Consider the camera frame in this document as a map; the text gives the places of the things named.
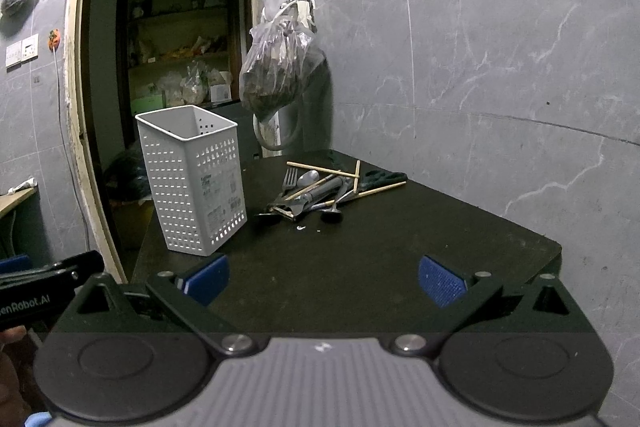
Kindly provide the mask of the left hand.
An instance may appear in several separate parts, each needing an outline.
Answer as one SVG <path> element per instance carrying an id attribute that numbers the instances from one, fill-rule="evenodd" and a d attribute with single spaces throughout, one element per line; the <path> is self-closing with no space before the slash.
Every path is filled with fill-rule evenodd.
<path id="1" fill-rule="evenodd" d="M 22 398 L 20 381 L 11 359 L 3 352 L 6 345 L 17 343 L 26 335 L 25 326 L 16 326 L 1 332 L 1 426 L 24 426 L 28 418 L 28 404 Z"/>

